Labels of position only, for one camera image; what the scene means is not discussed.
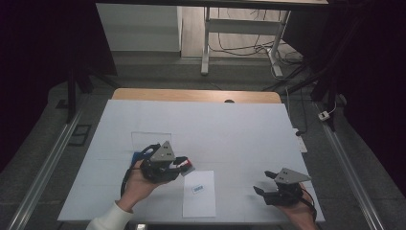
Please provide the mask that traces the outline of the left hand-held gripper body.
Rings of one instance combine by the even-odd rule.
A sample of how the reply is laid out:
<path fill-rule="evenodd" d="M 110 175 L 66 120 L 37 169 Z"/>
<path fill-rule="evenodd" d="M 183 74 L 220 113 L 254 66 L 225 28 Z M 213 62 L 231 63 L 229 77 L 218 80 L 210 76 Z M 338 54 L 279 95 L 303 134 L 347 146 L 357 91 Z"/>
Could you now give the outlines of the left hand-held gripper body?
<path fill-rule="evenodd" d="M 149 146 L 155 151 L 144 159 L 140 169 L 145 179 L 154 184 L 170 182 L 176 178 L 173 172 L 176 169 L 171 169 L 169 166 L 176 159 L 169 141 L 166 141 L 162 146 Z"/>

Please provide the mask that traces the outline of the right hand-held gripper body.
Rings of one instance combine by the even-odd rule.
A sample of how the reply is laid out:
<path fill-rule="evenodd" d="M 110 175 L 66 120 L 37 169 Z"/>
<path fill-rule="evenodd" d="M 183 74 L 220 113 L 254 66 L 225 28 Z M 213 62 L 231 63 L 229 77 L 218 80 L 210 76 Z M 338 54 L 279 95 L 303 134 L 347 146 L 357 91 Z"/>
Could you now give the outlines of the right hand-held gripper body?
<path fill-rule="evenodd" d="M 267 205 L 292 206 L 299 202 L 303 196 L 301 182 L 309 181 L 309 175 L 282 168 L 274 180 L 277 185 L 276 192 L 265 192 L 264 201 Z"/>

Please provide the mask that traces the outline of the red and white stamp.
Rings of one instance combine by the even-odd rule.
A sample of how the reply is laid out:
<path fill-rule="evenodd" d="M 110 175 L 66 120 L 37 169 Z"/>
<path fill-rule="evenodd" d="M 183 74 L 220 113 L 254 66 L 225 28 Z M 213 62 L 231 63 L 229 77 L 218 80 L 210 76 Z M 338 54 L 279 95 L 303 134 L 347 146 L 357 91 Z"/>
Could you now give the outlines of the red and white stamp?
<path fill-rule="evenodd" d="M 193 172 L 195 170 L 195 167 L 193 166 L 192 161 L 189 158 L 188 158 L 188 161 L 185 161 L 185 162 L 183 162 L 181 164 L 173 164 L 172 163 L 169 167 L 171 169 L 181 169 L 181 170 L 183 170 L 183 173 L 182 173 L 183 176 L 186 176 L 186 175 L 188 175 L 189 173 L 191 173 L 191 172 Z"/>

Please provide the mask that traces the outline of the blue ink pad clear-lid box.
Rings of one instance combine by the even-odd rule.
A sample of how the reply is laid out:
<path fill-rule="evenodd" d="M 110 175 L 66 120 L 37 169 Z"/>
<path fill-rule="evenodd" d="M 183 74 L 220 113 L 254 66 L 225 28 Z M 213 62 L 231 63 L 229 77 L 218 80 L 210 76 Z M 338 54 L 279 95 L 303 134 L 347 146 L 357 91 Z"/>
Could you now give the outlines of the blue ink pad clear-lid box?
<path fill-rule="evenodd" d="M 162 146 L 166 141 L 171 141 L 171 134 L 164 132 L 145 132 L 133 131 L 131 133 L 133 156 L 131 164 L 134 165 L 138 160 L 145 159 L 152 154 L 155 149 L 149 146 Z"/>

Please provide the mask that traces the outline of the white paper sheet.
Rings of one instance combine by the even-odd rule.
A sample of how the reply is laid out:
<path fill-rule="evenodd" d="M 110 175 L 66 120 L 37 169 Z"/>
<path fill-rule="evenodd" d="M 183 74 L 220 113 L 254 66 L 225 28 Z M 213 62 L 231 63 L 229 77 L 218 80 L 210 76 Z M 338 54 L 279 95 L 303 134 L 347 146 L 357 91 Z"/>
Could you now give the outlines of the white paper sheet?
<path fill-rule="evenodd" d="M 183 217 L 216 217 L 213 171 L 195 171 L 185 177 Z"/>

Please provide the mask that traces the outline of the person's left hand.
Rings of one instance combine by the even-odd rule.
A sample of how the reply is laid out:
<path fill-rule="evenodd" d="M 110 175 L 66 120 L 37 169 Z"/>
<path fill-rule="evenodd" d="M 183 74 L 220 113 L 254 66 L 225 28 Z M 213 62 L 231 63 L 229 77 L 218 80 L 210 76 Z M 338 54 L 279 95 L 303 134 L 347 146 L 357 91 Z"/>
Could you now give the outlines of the person's left hand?
<path fill-rule="evenodd" d="M 119 208 L 131 213 L 132 208 L 141 200 L 147 198 L 159 184 L 154 184 L 144 178 L 140 170 L 142 162 L 138 161 L 131 169 L 124 194 L 116 202 Z"/>

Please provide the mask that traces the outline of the large white table cover board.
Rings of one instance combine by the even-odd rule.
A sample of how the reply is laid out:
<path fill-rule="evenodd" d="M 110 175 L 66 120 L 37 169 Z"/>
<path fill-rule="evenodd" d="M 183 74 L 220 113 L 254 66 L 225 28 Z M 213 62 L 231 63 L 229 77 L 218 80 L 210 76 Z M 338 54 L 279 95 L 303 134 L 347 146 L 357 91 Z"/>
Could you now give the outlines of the large white table cover board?
<path fill-rule="evenodd" d="M 177 103 L 111 100 L 107 103 L 59 220 L 87 222 L 120 196 L 132 155 L 133 131 L 171 134 L 175 154 L 194 171 L 213 171 L 215 218 L 184 218 L 185 177 L 159 187 L 136 205 L 133 221 L 154 224 L 275 224 L 286 217 L 253 186 L 272 191 L 265 171 L 305 173 L 281 103 Z"/>

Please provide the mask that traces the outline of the wooden table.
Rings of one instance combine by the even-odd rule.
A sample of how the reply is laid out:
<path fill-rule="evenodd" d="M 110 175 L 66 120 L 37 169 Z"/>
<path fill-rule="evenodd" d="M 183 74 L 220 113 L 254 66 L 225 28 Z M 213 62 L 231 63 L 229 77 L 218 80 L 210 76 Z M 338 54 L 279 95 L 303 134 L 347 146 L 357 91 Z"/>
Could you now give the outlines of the wooden table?
<path fill-rule="evenodd" d="M 280 104 L 282 102 L 279 94 L 275 92 L 147 88 L 119 88 L 114 91 L 112 99 L 208 103 L 233 101 L 244 104 Z"/>

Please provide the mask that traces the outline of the small white plug adapter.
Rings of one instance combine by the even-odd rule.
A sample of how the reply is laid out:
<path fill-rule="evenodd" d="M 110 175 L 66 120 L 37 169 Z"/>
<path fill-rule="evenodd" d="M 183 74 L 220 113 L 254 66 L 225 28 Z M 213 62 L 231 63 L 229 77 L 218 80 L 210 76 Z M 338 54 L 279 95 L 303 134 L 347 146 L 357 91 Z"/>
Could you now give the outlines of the small white plug adapter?
<path fill-rule="evenodd" d="M 333 109 L 331 111 L 323 111 L 321 113 L 318 114 L 318 117 L 321 121 L 326 121 L 330 118 L 330 115 L 335 111 L 336 107 L 333 107 Z"/>

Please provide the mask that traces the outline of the black stand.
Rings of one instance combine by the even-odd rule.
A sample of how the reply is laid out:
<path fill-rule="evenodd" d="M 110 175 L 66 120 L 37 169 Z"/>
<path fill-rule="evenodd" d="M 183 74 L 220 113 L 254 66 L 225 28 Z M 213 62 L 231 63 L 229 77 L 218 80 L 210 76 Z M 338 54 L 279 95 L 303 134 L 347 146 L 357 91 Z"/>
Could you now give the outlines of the black stand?
<path fill-rule="evenodd" d="M 103 64 L 101 67 L 95 67 L 89 63 L 76 61 L 68 72 L 68 117 L 66 123 L 71 123 L 74 116 L 77 114 L 77 88 L 82 93 L 92 93 L 94 86 L 90 80 L 90 77 L 93 76 L 107 83 L 114 89 L 117 89 L 121 86 L 110 79 L 110 76 L 117 75 L 118 73 L 114 61 L 110 61 L 108 64 Z"/>
<path fill-rule="evenodd" d="M 334 112 L 337 107 L 336 93 L 339 59 L 338 56 L 333 55 L 320 71 L 311 74 L 308 79 L 294 86 L 287 87 L 282 91 L 282 94 L 287 96 L 316 82 L 316 86 L 310 93 L 310 99 L 313 102 L 320 102 L 324 96 L 327 96 L 326 113 L 328 114 L 328 118 L 324 119 L 324 122 L 331 131 L 335 131 Z"/>

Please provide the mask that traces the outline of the white cabinet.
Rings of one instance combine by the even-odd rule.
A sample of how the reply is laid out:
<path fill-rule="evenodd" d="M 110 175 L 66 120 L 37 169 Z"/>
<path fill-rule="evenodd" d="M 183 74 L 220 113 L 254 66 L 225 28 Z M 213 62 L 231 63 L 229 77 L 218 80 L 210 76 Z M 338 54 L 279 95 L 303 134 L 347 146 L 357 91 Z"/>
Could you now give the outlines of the white cabinet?
<path fill-rule="evenodd" d="M 111 51 L 181 51 L 181 7 L 98 3 L 97 9 Z"/>

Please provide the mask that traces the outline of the dark curtain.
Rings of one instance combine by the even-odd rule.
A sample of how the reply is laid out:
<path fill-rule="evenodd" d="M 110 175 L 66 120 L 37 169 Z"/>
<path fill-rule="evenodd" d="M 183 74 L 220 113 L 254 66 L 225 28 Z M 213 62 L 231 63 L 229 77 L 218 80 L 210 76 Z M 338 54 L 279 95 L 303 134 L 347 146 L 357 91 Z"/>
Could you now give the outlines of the dark curtain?
<path fill-rule="evenodd" d="M 0 172 L 39 119 L 52 87 L 115 75 L 98 0 L 0 0 Z"/>
<path fill-rule="evenodd" d="M 340 58 L 344 114 L 406 196 L 406 0 L 328 0 L 338 11 L 294 11 L 284 40 L 322 69 L 350 21 L 363 18 Z"/>

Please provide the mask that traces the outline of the aluminium rail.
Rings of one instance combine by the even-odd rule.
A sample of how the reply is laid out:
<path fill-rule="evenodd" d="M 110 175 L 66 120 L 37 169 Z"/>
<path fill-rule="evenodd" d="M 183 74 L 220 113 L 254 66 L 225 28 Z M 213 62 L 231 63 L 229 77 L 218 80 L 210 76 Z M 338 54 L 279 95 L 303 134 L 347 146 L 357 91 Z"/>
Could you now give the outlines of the aluminium rail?
<path fill-rule="evenodd" d="M 83 108 L 79 108 L 73 115 L 72 120 L 63 126 L 61 133 L 57 136 L 56 142 L 52 146 L 39 172 L 34 178 L 28 192 L 25 194 L 16 212 L 14 213 L 11 222 L 6 230 L 24 230 L 31 215 L 34 212 L 42 193 L 44 192 L 51 175 L 53 174 L 56 165 L 64 152 L 68 141 L 79 122 L 83 113 Z"/>
<path fill-rule="evenodd" d="M 328 142 L 337 158 L 340 168 L 347 179 L 352 194 L 358 202 L 358 206 L 364 216 L 365 221 L 371 230 L 386 230 L 385 225 L 379 216 L 370 195 L 365 189 L 361 178 L 353 166 L 349 154 L 336 131 L 333 131 L 326 121 L 317 119 L 321 124 Z"/>

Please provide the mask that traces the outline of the dark floor frame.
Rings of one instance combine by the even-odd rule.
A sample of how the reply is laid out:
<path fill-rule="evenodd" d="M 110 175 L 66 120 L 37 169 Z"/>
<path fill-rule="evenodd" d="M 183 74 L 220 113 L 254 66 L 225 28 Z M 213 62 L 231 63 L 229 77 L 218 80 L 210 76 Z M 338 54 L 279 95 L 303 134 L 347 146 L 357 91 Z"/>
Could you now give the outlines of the dark floor frame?
<path fill-rule="evenodd" d="M 91 125 L 76 125 L 68 145 L 73 147 L 83 147 L 89 137 L 91 127 Z"/>

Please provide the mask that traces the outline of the white desk frame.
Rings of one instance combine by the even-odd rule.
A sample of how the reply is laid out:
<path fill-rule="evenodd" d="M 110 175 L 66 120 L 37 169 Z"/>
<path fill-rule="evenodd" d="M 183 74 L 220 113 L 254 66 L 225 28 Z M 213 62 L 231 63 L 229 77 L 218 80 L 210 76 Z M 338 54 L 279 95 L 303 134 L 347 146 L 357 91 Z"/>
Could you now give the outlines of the white desk frame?
<path fill-rule="evenodd" d="M 281 11 L 281 18 L 277 21 L 266 20 L 243 20 L 225 19 L 220 16 L 211 18 L 211 8 L 204 10 L 204 43 L 201 62 L 201 75 L 209 73 L 209 37 L 210 34 L 231 34 L 231 35 L 272 35 L 274 37 L 271 48 L 266 48 L 265 53 L 271 63 L 271 70 L 276 77 L 282 76 L 282 69 L 278 64 L 276 53 L 282 40 L 282 35 L 287 24 L 290 11 Z"/>

